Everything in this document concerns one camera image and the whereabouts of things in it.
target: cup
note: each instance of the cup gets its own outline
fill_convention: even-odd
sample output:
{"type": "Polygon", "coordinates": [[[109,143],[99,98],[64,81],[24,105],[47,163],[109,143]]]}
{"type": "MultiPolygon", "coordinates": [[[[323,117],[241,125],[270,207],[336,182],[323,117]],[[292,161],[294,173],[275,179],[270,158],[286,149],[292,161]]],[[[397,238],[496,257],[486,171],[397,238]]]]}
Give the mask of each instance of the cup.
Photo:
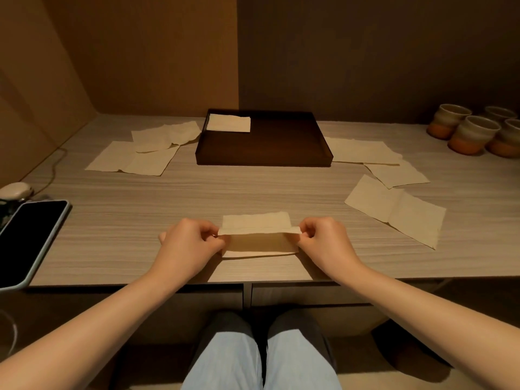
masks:
{"type": "Polygon", "coordinates": [[[500,130],[500,124],[482,116],[468,116],[457,127],[448,147],[457,153],[477,154],[500,130]]]}
{"type": "Polygon", "coordinates": [[[469,115],[471,115],[471,110],[463,106],[441,104],[439,110],[433,115],[432,123],[426,132],[435,138],[449,139],[459,123],[469,115]]]}
{"type": "Polygon", "coordinates": [[[488,119],[501,124],[503,124],[506,119],[516,119],[518,117],[515,111],[494,105],[485,107],[484,113],[481,114],[481,116],[487,117],[488,119]]]}
{"type": "Polygon", "coordinates": [[[501,157],[520,157],[520,120],[506,119],[486,149],[501,157]]]}

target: wooden tray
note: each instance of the wooden tray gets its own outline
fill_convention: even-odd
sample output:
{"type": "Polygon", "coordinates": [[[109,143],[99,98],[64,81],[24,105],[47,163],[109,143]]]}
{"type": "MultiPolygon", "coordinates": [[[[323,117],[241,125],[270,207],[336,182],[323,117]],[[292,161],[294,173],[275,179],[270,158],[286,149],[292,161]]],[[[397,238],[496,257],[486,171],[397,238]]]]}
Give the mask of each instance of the wooden tray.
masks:
{"type": "Polygon", "coordinates": [[[312,112],[209,109],[195,157],[199,165],[330,167],[332,162],[312,112]],[[249,116],[251,131],[207,131],[210,113],[249,116]]]}

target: desk surface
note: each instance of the desk surface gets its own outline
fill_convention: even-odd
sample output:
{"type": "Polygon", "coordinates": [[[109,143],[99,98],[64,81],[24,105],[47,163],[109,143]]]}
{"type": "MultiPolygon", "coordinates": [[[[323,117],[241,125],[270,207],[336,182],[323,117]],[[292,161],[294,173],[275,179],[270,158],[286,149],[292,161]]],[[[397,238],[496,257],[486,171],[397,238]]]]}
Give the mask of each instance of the desk surface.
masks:
{"type": "MultiPolygon", "coordinates": [[[[406,190],[448,209],[436,251],[344,204],[370,174],[359,164],[198,166],[197,144],[189,144],[160,177],[84,170],[111,141],[131,141],[133,129],[188,120],[100,115],[63,145],[68,153],[43,194],[70,200],[73,209],[32,285],[128,283],[150,267],[157,234],[183,217],[220,225],[223,215],[279,210],[289,212],[294,225],[306,216],[334,216],[347,226],[361,259],[396,278],[520,275],[520,161],[459,155],[428,136],[425,126],[319,122],[326,136],[383,140],[430,179],[406,190]]],[[[55,152],[25,181],[43,187],[61,155],[55,152]]],[[[326,278],[305,255],[214,257],[193,282],[326,278]]]]}

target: phone screen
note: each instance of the phone screen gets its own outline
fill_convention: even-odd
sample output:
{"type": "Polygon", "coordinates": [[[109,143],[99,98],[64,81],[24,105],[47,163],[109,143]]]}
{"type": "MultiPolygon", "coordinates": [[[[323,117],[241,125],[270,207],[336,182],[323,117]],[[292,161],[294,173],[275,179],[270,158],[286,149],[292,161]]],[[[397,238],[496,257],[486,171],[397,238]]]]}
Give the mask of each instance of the phone screen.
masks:
{"type": "Polygon", "coordinates": [[[18,208],[0,232],[0,288],[24,281],[68,207],[67,201],[37,201],[18,208]]]}

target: thigh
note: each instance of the thigh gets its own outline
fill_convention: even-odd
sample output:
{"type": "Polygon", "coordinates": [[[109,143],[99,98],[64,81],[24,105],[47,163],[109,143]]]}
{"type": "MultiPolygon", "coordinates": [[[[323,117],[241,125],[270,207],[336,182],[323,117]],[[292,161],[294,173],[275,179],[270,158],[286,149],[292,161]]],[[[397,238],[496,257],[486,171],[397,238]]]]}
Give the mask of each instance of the thigh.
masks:
{"type": "Polygon", "coordinates": [[[275,320],[267,341],[265,390],[341,390],[327,340],[299,310],[275,320]]]}
{"type": "Polygon", "coordinates": [[[218,314],[204,330],[182,389],[262,389],[258,346],[251,328],[237,314],[218,314]]]}

